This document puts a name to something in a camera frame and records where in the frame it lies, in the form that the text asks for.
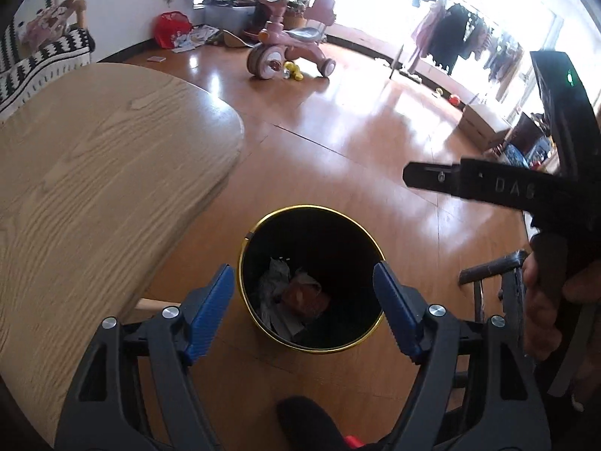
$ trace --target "gold rim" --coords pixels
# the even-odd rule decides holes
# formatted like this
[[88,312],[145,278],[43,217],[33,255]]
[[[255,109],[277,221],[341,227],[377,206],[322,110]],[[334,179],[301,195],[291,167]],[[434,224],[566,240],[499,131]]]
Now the gold rim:
[[260,319],[255,314],[255,311],[251,307],[251,304],[248,301],[248,297],[246,296],[246,293],[243,289],[244,282],[242,281],[242,261],[244,259],[244,254],[246,252],[246,246],[250,242],[250,239],[248,238],[248,236],[254,234],[256,232],[256,230],[262,224],[264,224],[268,219],[270,219],[271,217],[274,217],[275,215],[281,214],[282,212],[286,212],[288,210],[306,209],[306,208],[326,210],[328,212],[333,212],[337,215],[340,215],[341,217],[344,217],[348,221],[351,221],[353,224],[355,224],[357,227],[359,227],[359,229],[363,230],[363,232],[366,233],[368,238],[370,238],[372,244],[376,247],[376,249],[378,250],[378,253],[380,253],[381,261],[386,260],[384,258],[384,253],[380,249],[380,246],[378,246],[378,243],[375,241],[374,238],[372,238],[371,234],[367,230],[365,230],[365,228],[361,224],[359,224],[357,221],[354,221],[352,218],[348,217],[347,215],[345,215],[337,210],[329,209],[327,207],[322,207],[320,205],[293,205],[291,207],[285,207],[283,209],[279,209],[274,212],[271,212],[270,214],[265,215],[265,217],[263,217],[261,220],[259,220],[242,240],[242,246],[240,249],[240,257],[238,257],[238,276],[237,276],[238,291],[240,292],[240,295],[242,295],[242,300],[244,300],[244,303],[246,304],[246,308],[248,309],[248,312],[251,315],[253,322],[257,325],[257,327],[259,327],[265,334],[267,334],[274,341],[277,341],[278,343],[281,343],[284,346],[288,346],[289,348],[296,349],[297,351],[307,352],[307,353],[312,353],[312,354],[329,354],[329,353],[334,353],[334,352],[345,351],[346,349],[354,348],[356,345],[361,344],[365,339],[367,339],[369,336],[371,336],[371,334],[374,333],[374,331],[378,328],[378,325],[380,324],[380,322],[382,321],[382,319],[384,317],[384,312],[382,310],[380,310],[380,315],[378,316],[378,319],[374,322],[374,324],[370,327],[370,329],[363,336],[359,337],[359,339],[356,339],[351,343],[345,344],[344,346],[338,346],[337,348],[307,349],[307,348],[298,346],[294,343],[291,343],[290,341],[287,341],[281,337],[278,337],[275,334],[271,333],[271,331],[267,330],[267,328],[265,328],[265,326],[263,325],[263,322],[260,321]]

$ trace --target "black trash can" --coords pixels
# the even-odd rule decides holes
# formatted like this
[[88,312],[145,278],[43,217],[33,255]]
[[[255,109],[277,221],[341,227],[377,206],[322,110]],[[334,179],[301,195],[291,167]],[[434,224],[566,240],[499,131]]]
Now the black trash can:
[[[330,297],[325,312],[294,342],[260,319],[258,282],[270,259],[302,268]],[[374,266],[384,260],[378,244],[354,220],[332,209],[298,205],[264,217],[246,235],[238,261],[238,284],[254,322],[276,341],[311,353],[331,353],[365,340],[383,317],[373,290]]]

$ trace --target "pink backrest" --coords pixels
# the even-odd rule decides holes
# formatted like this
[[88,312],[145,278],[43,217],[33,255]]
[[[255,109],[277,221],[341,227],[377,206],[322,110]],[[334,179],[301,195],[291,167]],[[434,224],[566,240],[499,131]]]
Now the pink backrest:
[[315,0],[313,6],[305,10],[304,17],[307,20],[316,20],[329,27],[336,21],[335,3],[334,0]]

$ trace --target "red ball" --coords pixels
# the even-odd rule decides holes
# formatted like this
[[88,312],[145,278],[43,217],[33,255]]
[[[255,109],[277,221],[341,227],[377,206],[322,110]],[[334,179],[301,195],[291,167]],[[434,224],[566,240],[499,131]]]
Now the red ball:
[[461,99],[459,99],[459,97],[457,95],[451,95],[449,97],[449,103],[451,105],[453,105],[454,107],[456,107],[457,105],[459,105],[461,103]]

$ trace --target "wooden floor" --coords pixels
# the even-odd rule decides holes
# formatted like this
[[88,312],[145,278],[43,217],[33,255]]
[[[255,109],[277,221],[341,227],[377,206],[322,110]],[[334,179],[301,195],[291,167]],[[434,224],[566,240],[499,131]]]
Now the wooden floor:
[[[523,247],[521,215],[405,187],[402,170],[410,160],[452,162],[477,154],[456,129],[461,114],[425,87],[401,77],[388,80],[389,69],[374,60],[333,45],[323,50],[338,62],[330,80],[318,77],[309,62],[301,63],[301,82],[254,80],[246,71],[246,50],[219,47],[151,51],[130,61],[216,94],[246,127],[229,184],[193,224],[147,296],[181,301],[205,285],[220,263],[237,264],[244,235],[265,214],[319,204],[362,224],[399,280],[429,303],[473,318],[471,287],[459,288],[457,275]],[[151,55],[167,60],[146,62]],[[489,315],[499,310],[499,283],[485,284]],[[228,451],[281,451],[288,447],[275,418],[279,399],[309,396],[344,434],[371,442],[391,430],[416,368],[386,323],[339,354],[284,348],[254,327],[235,294],[209,354],[192,373]]]

